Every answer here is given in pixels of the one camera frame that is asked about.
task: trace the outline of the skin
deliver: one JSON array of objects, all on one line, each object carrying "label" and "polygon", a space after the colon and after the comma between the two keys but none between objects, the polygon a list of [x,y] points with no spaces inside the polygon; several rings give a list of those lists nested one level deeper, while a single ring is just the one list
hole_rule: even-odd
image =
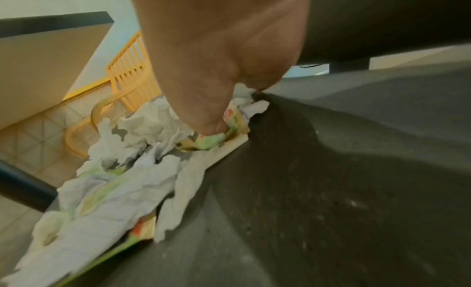
[{"label": "skin", "polygon": [[159,86],[196,132],[224,132],[234,85],[265,90],[296,63],[310,0],[132,0]]}]

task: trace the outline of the table surface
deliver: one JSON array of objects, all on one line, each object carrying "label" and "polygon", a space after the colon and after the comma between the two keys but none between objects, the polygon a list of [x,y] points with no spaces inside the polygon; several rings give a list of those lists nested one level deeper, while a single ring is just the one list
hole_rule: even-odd
[{"label": "table surface", "polygon": [[469,286],[470,83],[471,64],[284,79],[164,242],[68,286]]}]

